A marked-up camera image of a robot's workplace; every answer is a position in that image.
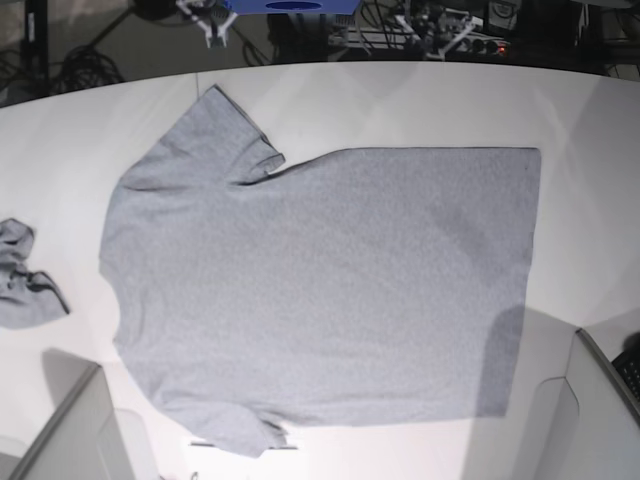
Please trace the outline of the left grey partition panel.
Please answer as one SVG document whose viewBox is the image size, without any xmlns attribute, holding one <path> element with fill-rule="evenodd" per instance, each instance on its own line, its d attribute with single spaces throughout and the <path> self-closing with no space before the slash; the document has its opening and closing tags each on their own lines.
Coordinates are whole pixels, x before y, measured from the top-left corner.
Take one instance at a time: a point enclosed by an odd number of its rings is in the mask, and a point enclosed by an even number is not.
<svg viewBox="0 0 640 480">
<path fill-rule="evenodd" d="M 115 407 L 106 374 L 84 362 L 7 479 L 137 479 L 128 412 Z"/>
</svg>

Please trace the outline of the grey T-shirt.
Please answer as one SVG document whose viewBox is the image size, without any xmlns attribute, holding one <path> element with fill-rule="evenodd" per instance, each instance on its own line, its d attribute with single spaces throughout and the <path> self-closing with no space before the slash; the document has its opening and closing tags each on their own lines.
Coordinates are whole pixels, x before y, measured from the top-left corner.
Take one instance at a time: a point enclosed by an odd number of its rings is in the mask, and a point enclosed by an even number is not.
<svg viewBox="0 0 640 480">
<path fill-rule="evenodd" d="M 146 399 L 258 457 L 283 425 L 501 417 L 541 175 L 532 148 L 359 148 L 286 167 L 209 90 L 118 181 L 100 270 Z"/>
</svg>

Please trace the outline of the white power strip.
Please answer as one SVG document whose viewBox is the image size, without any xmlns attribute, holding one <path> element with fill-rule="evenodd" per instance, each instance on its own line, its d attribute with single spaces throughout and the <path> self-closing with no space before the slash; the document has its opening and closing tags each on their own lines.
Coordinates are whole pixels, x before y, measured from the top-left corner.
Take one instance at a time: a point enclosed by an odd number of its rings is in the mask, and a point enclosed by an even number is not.
<svg viewBox="0 0 640 480">
<path fill-rule="evenodd" d="M 444 61 L 453 54 L 504 57 L 510 43 L 483 32 L 483 21 L 445 11 L 437 17 L 405 18 L 396 14 L 374 26 L 356 20 L 337 26 L 328 34 L 328 45 L 360 50 L 368 57 L 381 53 L 411 53 L 421 59 Z"/>
</svg>

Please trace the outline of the crumpled grey garment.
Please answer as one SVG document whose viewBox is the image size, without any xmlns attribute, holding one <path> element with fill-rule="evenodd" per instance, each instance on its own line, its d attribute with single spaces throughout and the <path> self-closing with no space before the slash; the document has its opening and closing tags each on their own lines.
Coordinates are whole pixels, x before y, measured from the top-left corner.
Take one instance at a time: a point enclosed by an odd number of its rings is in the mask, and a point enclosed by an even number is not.
<svg viewBox="0 0 640 480">
<path fill-rule="evenodd" d="M 71 310 L 53 279 L 43 271 L 31 271 L 33 230 L 16 219 L 1 222 L 1 327 L 34 328 L 56 321 Z"/>
</svg>

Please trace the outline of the black keyboard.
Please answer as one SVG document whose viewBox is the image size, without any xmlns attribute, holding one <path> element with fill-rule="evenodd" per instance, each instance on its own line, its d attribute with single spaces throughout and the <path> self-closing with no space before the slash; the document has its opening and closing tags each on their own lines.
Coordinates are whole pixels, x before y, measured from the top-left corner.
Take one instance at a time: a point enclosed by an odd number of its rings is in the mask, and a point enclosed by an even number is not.
<svg viewBox="0 0 640 480">
<path fill-rule="evenodd" d="M 612 362 L 615 370 L 637 401 L 640 400 L 639 358 L 639 349 L 636 348 L 622 352 Z"/>
</svg>

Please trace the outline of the blue box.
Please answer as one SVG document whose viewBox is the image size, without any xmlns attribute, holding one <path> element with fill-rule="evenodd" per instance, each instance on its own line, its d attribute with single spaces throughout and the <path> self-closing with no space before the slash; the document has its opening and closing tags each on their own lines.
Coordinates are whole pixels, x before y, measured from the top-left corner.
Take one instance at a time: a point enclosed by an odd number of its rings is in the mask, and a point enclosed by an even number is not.
<svg viewBox="0 0 640 480">
<path fill-rule="evenodd" d="M 223 5 L 239 15 L 339 14 L 351 15 L 360 0 L 228 0 Z"/>
</svg>

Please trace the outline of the right grey partition panel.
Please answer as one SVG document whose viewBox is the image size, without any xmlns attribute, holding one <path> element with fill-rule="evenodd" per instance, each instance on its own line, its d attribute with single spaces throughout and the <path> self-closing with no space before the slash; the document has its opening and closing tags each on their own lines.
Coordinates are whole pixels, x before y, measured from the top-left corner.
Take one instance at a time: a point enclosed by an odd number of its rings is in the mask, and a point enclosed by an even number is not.
<svg viewBox="0 0 640 480">
<path fill-rule="evenodd" d="M 475 433 L 461 477 L 639 477 L 639 403 L 587 330 L 575 332 L 565 373 L 534 390 L 515 445 Z"/>
</svg>

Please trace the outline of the grey partition panel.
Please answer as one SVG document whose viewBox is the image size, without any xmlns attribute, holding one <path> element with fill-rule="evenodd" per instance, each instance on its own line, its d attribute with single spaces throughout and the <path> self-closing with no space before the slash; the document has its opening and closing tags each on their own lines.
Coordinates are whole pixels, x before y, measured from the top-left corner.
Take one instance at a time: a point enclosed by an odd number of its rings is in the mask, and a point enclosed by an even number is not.
<svg viewBox="0 0 640 480">
<path fill-rule="evenodd" d="M 106 374 L 84 362 L 7 479 L 137 479 L 128 412 L 115 407 Z"/>
<path fill-rule="evenodd" d="M 565 373 L 534 390 L 515 445 L 475 433 L 461 477 L 639 477 L 639 403 L 587 330 L 575 332 Z"/>
</svg>

